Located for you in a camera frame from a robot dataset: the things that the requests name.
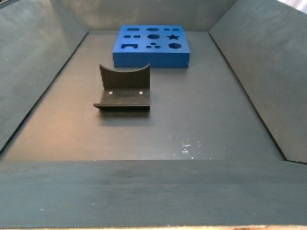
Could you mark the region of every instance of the cutout hole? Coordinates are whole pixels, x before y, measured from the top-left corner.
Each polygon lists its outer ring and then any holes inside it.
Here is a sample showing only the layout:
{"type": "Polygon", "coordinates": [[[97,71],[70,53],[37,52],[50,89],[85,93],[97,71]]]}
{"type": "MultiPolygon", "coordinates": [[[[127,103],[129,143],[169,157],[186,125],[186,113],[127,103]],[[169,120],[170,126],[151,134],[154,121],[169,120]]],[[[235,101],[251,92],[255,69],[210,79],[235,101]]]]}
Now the cutout hole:
{"type": "Polygon", "coordinates": [[[158,34],[150,34],[149,38],[153,40],[157,40],[159,38],[159,35],[158,34]]]}
{"type": "Polygon", "coordinates": [[[173,34],[171,36],[167,36],[167,37],[170,40],[178,40],[181,36],[173,34]]]}
{"type": "Polygon", "coordinates": [[[138,48],[139,46],[138,46],[138,44],[123,44],[122,45],[122,49],[125,49],[125,48],[127,48],[127,47],[133,47],[133,48],[138,48]]]}
{"type": "Polygon", "coordinates": [[[169,46],[170,46],[170,48],[173,48],[173,49],[179,49],[179,48],[182,47],[182,45],[181,45],[179,43],[173,43],[173,44],[170,44],[169,46]]]}
{"type": "Polygon", "coordinates": [[[129,28],[129,31],[139,31],[139,28],[129,28]]]}
{"type": "Polygon", "coordinates": [[[158,28],[149,28],[149,31],[158,31],[158,28]]]}

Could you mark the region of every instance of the dark gray surface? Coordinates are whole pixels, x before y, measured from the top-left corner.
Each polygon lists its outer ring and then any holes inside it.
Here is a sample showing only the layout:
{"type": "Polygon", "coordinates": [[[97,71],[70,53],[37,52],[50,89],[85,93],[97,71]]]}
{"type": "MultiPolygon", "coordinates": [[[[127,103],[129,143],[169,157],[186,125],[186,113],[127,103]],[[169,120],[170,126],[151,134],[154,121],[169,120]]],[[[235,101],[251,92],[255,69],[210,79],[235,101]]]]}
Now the dark gray surface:
{"type": "Polygon", "coordinates": [[[0,163],[10,227],[307,225],[307,166],[223,161],[0,163]]]}
{"type": "Polygon", "coordinates": [[[119,31],[123,24],[179,24],[209,31],[238,0],[61,0],[93,31],[119,31]]]}
{"type": "Polygon", "coordinates": [[[0,9],[0,149],[87,32],[57,1],[0,9]]]}
{"type": "Polygon", "coordinates": [[[242,0],[210,31],[291,161],[307,162],[307,15],[242,0]]]}
{"type": "Polygon", "coordinates": [[[190,68],[151,69],[150,113],[101,112],[99,64],[113,67],[117,33],[91,33],[3,160],[282,160],[213,39],[187,39],[190,68]]]}

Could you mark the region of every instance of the star-shaped hole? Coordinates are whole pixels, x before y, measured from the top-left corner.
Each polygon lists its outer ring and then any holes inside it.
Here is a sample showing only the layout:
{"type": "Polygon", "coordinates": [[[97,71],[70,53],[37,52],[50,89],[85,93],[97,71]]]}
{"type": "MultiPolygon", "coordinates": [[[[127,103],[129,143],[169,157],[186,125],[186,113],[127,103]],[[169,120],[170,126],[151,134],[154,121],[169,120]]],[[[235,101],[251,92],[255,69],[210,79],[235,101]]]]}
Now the star-shaped hole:
{"type": "Polygon", "coordinates": [[[170,38],[170,40],[178,40],[179,36],[173,34],[171,36],[169,36],[169,38],[170,38]]]}

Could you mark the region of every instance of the black bracket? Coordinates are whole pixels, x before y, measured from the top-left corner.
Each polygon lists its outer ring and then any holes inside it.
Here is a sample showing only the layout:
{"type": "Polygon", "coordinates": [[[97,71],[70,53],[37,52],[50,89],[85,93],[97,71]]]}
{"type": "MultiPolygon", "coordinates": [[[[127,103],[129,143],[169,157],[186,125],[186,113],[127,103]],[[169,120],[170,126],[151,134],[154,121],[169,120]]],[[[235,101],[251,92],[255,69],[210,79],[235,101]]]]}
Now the black bracket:
{"type": "Polygon", "coordinates": [[[115,71],[101,65],[103,109],[150,109],[150,65],[135,71],[115,71]]]}

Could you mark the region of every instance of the blue foam block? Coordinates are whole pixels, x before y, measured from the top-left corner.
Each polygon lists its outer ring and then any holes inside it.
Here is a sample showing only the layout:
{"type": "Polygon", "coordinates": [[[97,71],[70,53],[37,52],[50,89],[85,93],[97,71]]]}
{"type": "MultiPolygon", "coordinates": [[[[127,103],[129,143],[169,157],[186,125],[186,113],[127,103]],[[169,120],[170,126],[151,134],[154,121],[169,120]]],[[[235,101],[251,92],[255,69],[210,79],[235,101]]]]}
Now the blue foam block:
{"type": "Polygon", "coordinates": [[[113,49],[115,67],[187,68],[190,48],[183,26],[123,25],[113,49]]]}

